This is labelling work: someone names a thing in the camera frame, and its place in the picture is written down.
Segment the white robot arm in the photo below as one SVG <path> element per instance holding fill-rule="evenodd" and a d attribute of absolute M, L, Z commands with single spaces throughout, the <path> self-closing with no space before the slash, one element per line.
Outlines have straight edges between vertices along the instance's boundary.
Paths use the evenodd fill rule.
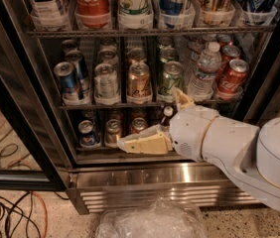
<path fill-rule="evenodd" d="M 168 127 L 151 126 L 118 140 L 129 154 L 177 154 L 218 167 L 239 188 L 280 211 L 280 117 L 258 127 L 203 107 L 175 87 L 177 113 Z"/>

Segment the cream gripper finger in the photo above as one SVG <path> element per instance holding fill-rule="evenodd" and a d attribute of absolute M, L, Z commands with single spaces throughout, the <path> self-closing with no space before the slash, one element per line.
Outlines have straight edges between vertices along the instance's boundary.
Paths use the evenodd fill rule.
<path fill-rule="evenodd" d="M 169 128 L 161 125 L 121 138 L 117 146 L 129 154 L 165 155 L 173 151 Z"/>
<path fill-rule="evenodd" d="M 182 111 L 196 105 L 195 101 L 178 87 L 172 88 L 172 96 L 175 100 L 178 111 Z"/>

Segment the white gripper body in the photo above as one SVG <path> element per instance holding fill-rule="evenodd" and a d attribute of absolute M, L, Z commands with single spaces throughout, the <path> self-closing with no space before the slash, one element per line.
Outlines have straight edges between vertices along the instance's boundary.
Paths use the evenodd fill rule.
<path fill-rule="evenodd" d="M 171 120 L 169 133 L 175 151 L 195 162 L 201 162 L 202 144 L 212 121 L 219 113 L 200 105 L 179 111 Z"/>

